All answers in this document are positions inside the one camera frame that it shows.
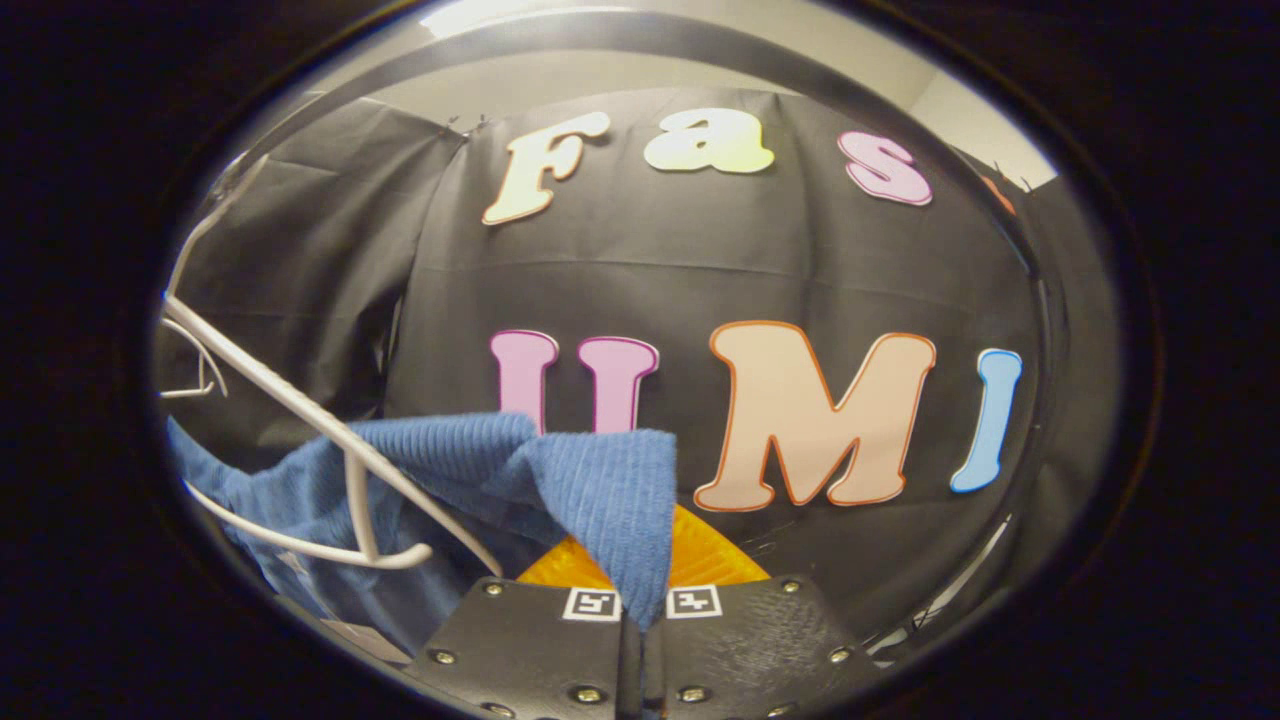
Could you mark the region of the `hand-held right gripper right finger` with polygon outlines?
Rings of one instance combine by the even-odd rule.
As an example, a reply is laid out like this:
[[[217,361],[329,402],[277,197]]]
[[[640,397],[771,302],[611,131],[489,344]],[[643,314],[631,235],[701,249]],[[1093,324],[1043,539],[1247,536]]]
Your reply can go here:
[[[673,533],[669,588],[645,635],[646,717],[817,717],[881,679],[809,577],[772,577],[684,507]]]

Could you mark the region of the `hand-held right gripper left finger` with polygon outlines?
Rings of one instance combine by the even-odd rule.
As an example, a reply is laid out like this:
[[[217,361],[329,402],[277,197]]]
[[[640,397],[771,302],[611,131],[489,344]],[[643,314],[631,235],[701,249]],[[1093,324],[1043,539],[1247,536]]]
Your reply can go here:
[[[643,717],[640,632],[572,537],[476,582],[408,674],[495,719]]]

